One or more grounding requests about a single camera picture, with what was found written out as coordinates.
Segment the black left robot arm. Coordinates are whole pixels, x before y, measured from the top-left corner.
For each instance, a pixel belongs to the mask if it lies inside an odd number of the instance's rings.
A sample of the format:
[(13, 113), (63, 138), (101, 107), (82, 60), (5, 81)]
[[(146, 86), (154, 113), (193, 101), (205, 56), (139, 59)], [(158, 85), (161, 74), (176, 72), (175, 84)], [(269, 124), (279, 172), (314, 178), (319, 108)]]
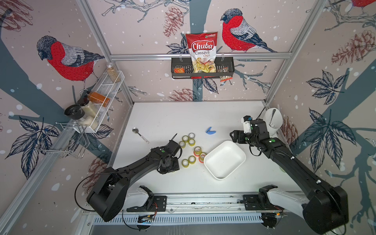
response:
[(129, 187), (139, 179), (154, 170), (164, 175), (180, 169), (177, 153), (182, 154), (181, 146), (170, 140), (130, 165), (107, 168), (100, 174), (86, 201), (105, 222), (112, 220), (122, 210)]

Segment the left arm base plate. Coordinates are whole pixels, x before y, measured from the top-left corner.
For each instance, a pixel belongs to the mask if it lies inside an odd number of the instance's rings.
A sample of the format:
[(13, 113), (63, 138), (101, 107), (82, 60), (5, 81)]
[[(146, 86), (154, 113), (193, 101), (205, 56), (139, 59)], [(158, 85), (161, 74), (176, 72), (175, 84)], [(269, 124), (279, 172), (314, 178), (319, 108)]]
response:
[(128, 191), (123, 209), (127, 212), (165, 212), (166, 204), (167, 196), (155, 195), (146, 186), (139, 186)]

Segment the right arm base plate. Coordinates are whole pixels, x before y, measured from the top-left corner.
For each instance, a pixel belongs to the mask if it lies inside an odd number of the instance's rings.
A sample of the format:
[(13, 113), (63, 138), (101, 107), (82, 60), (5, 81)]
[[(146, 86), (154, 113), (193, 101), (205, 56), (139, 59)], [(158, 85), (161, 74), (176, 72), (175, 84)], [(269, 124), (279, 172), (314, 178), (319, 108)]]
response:
[(268, 185), (259, 189), (258, 194), (245, 194), (239, 203), (245, 205), (246, 211), (266, 211), (266, 210), (278, 210), (284, 211), (284, 208), (271, 204), (268, 199), (267, 193), (271, 189), (277, 189), (275, 185)]

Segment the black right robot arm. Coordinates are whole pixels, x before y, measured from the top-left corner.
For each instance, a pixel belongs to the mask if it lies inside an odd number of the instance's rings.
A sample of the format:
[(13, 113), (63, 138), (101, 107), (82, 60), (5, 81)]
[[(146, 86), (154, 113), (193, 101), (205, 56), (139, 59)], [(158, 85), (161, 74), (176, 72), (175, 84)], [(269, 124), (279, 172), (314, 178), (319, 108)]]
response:
[(333, 232), (349, 222), (348, 195), (340, 187), (333, 187), (322, 180), (278, 138), (272, 138), (264, 120), (244, 116), (243, 130), (234, 130), (230, 137), (234, 143), (256, 147), (260, 154), (278, 164), (305, 194), (299, 197), (282, 191), (275, 185), (259, 189), (258, 198), (245, 201), (247, 210), (257, 204), (263, 209), (287, 209), (301, 217), (317, 234)]

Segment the white storage box tray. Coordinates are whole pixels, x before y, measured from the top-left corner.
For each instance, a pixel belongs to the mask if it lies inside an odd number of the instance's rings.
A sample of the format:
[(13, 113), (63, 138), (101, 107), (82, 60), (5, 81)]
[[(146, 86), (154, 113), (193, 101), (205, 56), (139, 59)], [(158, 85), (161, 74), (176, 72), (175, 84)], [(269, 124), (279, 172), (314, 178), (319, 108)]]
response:
[(246, 161), (245, 152), (232, 141), (224, 141), (204, 158), (204, 166), (214, 179), (228, 178)]

